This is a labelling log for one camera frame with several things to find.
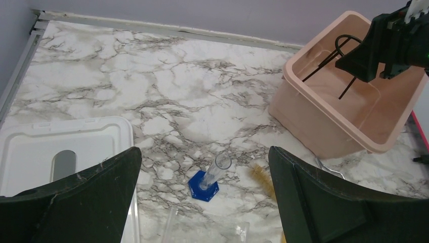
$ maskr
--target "purple-gray wall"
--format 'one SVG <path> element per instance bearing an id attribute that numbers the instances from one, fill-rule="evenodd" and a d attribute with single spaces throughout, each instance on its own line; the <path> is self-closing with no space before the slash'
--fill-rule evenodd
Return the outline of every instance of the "purple-gray wall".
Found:
<path id="1" fill-rule="evenodd" d="M 27 0 L 34 9 L 180 25 L 305 44 L 346 10 L 368 18 L 407 0 Z"/>
<path id="2" fill-rule="evenodd" d="M 35 21 L 25 0 L 0 0 L 0 95 L 15 69 Z"/>

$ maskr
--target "storage box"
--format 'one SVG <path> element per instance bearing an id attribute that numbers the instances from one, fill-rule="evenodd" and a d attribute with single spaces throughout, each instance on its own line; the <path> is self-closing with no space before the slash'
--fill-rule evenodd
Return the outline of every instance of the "storage box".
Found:
<path id="1" fill-rule="evenodd" d="M 285 81 L 269 113 L 319 158 L 342 157 L 363 149 L 373 153 L 388 151 L 427 82 L 423 68 L 410 67 L 391 80 L 356 80 L 339 100 L 353 78 L 335 68 L 339 56 L 302 82 L 335 50 L 339 35 L 364 39 L 369 26 L 370 21 L 362 15 L 345 12 L 284 66 Z M 351 40 L 341 50 L 348 53 L 357 45 Z M 383 68 L 380 64 L 378 73 Z"/>

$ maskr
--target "white tray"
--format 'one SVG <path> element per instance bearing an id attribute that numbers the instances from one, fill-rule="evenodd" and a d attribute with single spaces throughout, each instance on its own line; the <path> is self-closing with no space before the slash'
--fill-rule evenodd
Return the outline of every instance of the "white tray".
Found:
<path id="1" fill-rule="evenodd" d="M 133 145 L 131 124 L 119 116 L 3 129 L 0 134 L 0 195 L 14 196 L 52 182 L 54 158 L 61 151 L 71 150 L 75 153 L 75 166 L 71 169 L 68 167 L 70 174 L 74 174 Z M 121 242 L 140 242 L 135 190 Z"/>

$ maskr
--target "test tube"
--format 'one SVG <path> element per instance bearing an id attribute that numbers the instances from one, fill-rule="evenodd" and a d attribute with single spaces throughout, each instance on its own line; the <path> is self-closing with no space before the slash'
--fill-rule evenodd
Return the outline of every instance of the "test tube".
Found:
<path id="1" fill-rule="evenodd" d="M 205 191 L 209 189 L 213 183 L 217 182 L 225 174 L 231 164 L 232 161 L 228 155 L 228 151 L 218 154 L 199 184 L 201 190 Z"/>

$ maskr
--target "blue base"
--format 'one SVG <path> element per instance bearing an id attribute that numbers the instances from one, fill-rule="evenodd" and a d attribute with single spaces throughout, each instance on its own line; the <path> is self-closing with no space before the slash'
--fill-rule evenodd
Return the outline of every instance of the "blue base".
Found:
<path id="1" fill-rule="evenodd" d="M 205 175 L 205 171 L 198 171 L 194 177 L 189 180 L 188 185 L 191 190 L 191 195 L 193 198 L 202 200 L 202 201 L 210 201 L 214 195 L 219 191 L 218 183 L 215 182 L 211 187 L 207 190 L 201 190 L 198 186 L 202 180 L 202 177 Z"/>

